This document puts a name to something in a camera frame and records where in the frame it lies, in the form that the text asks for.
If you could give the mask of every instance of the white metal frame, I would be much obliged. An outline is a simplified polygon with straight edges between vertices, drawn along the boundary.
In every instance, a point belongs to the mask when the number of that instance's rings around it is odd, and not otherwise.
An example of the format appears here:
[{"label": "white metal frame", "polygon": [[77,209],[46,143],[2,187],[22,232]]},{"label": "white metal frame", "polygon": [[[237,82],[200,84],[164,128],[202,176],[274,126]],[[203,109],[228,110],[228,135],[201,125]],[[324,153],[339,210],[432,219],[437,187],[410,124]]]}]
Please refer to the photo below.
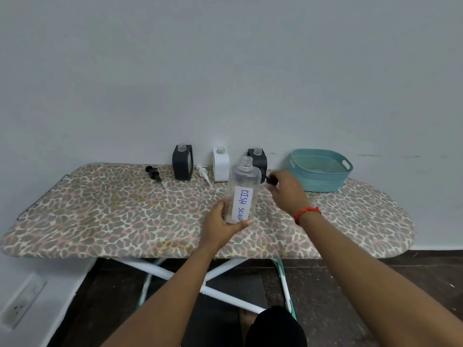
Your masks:
[{"label": "white metal frame", "polygon": [[[159,258],[153,263],[149,263],[145,260],[138,259],[138,258],[114,258],[115,260],[127,264],[128,266],[137,268],[139,270],[144,271],[145,273],[149,275],[154,275],[157,276],[161,279],[164,280],[169,280],[173,276],[173,272],[170,272],[169,270],[166,270],[164,268],[161,268],[159,265],[166,260],[166,258]],[[254,312],[256,314],[259,314],[265,310],[265,308],[258,307],[255,304],[251,304],[249,302],[243,301],[242,299],[227,295],[226,293],[220,292],[218,290],[215,290],[211,287],[206,286],[206,282],[215,278],[216,276],[223,274],[230,270],[231,268],[234,268],[238,265],[240,265],[242,262],[245,262],[247,259],[233,259],[233,260],[228,260],[227,262],[221,264],[217,268],[214,268],[207,272],[204,283],[201,286],[200,292],[206,296],[216,298],[222,302],[226,302],[229,304],[232,304],[236,307],[243,308],[246,310],[249,310],[251,312]],[[284,275],[284,270],[281,264],[280,260],[274,260],[275,265],[278,268],[278,275],[280,276],[281,280],[281,285],[283,286],[283,293],[285,296],[285,302],[286,302],[286,308],[288,311],[293,315],[294,318],[296,318],[294,314],[294,308],[291,302],[291,297],[289,296],[289,291],[287,288],[286,284],[286,278]],[[147,280],[145,281],[145,285],[143,286],[142,290],[142,295],[140,297],[139,305],[143,304],[144,300],[146,299],[146,293],[148,290],[149,282],[151,281],[151,277],[148,276]]]}]

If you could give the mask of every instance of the white pump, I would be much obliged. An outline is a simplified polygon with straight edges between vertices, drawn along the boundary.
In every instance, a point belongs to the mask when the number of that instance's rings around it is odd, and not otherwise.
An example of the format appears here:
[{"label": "white pump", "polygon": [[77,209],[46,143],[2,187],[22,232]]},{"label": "white pump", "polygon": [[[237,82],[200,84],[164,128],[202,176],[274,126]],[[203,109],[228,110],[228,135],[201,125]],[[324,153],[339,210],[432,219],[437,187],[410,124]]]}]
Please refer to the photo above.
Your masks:
[{"label": "white pump", "polygon": [[209,177],[207,176],[206,168],[202,164],[197,164],[196,169],[198,169],[198,172],[200,173],[200,176],[202,176],[207,181],[207,183],[209,184],[211,189],[213,189],[214,187],[212,186],[212,183],[209,180]]}]

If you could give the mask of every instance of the black shorts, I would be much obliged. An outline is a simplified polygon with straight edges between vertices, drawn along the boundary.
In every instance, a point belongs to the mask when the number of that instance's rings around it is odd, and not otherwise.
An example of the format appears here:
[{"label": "black shorts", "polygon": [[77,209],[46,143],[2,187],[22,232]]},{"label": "black shorts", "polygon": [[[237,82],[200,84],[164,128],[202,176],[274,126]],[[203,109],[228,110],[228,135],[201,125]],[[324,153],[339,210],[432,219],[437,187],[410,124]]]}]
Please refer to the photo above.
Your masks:
[{"label": "black shorts", "polygon": [[307,347],[306,335],[293,316],[281,306],[258,315],[249,328],[245,347]]}]

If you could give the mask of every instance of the forearm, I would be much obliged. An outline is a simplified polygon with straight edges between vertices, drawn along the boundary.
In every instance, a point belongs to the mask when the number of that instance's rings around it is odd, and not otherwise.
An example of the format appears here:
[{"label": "forearm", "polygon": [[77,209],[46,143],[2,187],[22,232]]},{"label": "forearm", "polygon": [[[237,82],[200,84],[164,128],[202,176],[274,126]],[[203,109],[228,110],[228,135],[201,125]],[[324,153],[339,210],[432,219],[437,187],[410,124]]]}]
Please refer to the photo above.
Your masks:
[{"label": "forearm", "polygon": [[461,346],[463,324],[316,212],[300,224],[382,346]]},{"label": "forearm", "polygon": [[178,347],[214,257],[199,248],[140,309],[127,319],[102,347]]}]

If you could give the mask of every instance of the foot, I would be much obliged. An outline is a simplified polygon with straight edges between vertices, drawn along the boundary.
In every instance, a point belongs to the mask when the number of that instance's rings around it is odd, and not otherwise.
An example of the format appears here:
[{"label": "foot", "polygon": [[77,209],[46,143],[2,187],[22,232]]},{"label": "foot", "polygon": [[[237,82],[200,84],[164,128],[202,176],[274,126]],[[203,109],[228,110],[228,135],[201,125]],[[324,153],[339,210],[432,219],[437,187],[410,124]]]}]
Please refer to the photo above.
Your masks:
[{"label": "foot", "polygon": [[246,335],[248,334],[249,328],[258,315],[256,313],[250,312],[248,310],[240,308],[239,310],[239,323],[241,325],[241,334],[243,335],[243,346],[245,345]]}]

